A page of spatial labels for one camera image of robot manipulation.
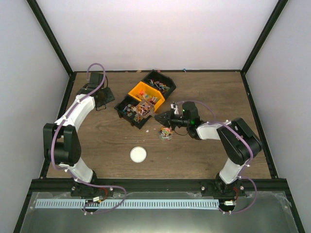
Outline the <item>clear plastic cup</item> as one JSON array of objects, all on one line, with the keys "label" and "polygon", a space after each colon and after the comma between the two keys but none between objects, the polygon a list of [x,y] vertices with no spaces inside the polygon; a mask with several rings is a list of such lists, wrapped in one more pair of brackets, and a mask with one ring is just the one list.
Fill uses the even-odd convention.
[{"label": "clear plastic cup", "polygon": [[173,137],[173,130],[169,127],[161,127],[158,131],[158,138],[162,141],[169,141]]}]

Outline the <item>black bin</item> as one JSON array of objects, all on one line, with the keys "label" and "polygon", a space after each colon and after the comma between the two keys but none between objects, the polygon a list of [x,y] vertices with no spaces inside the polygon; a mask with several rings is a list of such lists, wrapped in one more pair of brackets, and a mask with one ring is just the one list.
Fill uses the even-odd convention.
[{"label": "black bin", "polygon": [[150,71],[141,81],[160,91],[165,99],[176,89],[176,85],[170,77],[156,70]]},{"label": "black bin", "polygon": [[140,101],[126,95],[123,100],[115,105],[114,109],[117,111],[119,118],[125,119],[131,126],[141,129],[151,116],[143,118],[138,114],[137,107],[139,103]]}]

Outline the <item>white round lid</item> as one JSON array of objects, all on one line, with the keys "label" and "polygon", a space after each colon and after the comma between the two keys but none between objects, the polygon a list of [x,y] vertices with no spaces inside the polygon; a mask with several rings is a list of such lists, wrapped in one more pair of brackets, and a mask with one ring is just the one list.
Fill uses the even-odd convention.
[{"label": "white round lid", "polygon": [[143,162],[147,157],[147,151],[143,147],[134,147],[130,151],[130,159],[135,163]]}]

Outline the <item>brown slotted scoop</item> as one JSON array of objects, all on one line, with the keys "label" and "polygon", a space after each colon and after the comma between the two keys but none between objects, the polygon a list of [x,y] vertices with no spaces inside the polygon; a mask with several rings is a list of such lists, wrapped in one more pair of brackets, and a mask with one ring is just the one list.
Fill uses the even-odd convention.
[{"label": "brown slotted scoop", "polygon": [[156,115],[155,106],[147,100],[142,100],[136,108],[138,115],[142,118],[154,117]]}]

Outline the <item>orange candy bin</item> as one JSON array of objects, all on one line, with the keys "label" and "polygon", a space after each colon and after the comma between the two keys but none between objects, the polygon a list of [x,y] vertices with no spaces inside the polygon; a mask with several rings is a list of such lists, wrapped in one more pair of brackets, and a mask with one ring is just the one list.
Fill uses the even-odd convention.
[{"label": "orange candy bin", "polygon": [[131,89],[128,95],[138,101],[147,100],[151,102],[154,105],[155,111],[165,102],[165,98],[159,90],[142,81]]}]

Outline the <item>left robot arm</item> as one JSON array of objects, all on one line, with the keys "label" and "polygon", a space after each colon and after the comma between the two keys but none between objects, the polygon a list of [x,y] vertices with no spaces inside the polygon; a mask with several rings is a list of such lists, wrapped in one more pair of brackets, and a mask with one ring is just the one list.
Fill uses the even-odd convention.
[{"label": "left robot arm", "polygon": [[88,196],[99,192],[96,173],[83,161],[78,130],[87,115],[112,100],[112,92],[105,85],[106,74],[91,73],[88,83],[78,92],[68,110],[54,123],[43,127],[44,156],[56,170],[63,170],[83,183],[82,190]]}]

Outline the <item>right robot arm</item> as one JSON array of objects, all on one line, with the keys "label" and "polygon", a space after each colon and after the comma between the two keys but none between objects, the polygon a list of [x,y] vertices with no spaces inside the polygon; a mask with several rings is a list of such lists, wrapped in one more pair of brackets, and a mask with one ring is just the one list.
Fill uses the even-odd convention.
[{"label": "right robot arm", "polygon": [[155,120],[167,128],[186,128],[188,135],[196,140],[219,140],[228,156],[223,169],[216,175],[215,189],[223,196],[234,188],[241,172],[263,149],[263,144],[244,119],[238,117],[225,122],[204,122],[193,101],[182,104],[179,113],[176,103],[171,109],[155,115]]}]

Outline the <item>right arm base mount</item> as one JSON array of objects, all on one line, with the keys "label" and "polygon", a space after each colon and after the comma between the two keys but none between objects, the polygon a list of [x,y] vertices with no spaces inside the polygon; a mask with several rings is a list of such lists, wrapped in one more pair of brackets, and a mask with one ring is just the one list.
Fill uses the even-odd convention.
[{"label": "right arm base mount", "polygon": [[215,179],[206,179],[200,182],[201,194],[214,198],[233,198],[236,194],[238,196],[244,196],[245,191],[240,189],[241,185],[242,183],[240,181],[226,184],[219,175]]}]

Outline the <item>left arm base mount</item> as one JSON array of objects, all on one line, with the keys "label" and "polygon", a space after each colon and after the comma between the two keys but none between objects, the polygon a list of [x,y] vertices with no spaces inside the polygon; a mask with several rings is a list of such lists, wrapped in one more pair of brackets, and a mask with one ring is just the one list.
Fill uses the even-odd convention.
[{"label": "left arm base mount", "polygon": [[114,185],[114,182],[109,179],[96,179],[91,182],[92,184],[99,186],[108,186],[106,188],[91,187],[82,183],[72,181],[71,185],[71,196],[82,197],[82,198],[93,198],[97,196],[111,196],[113,191],[109,189],[110,186]]}]

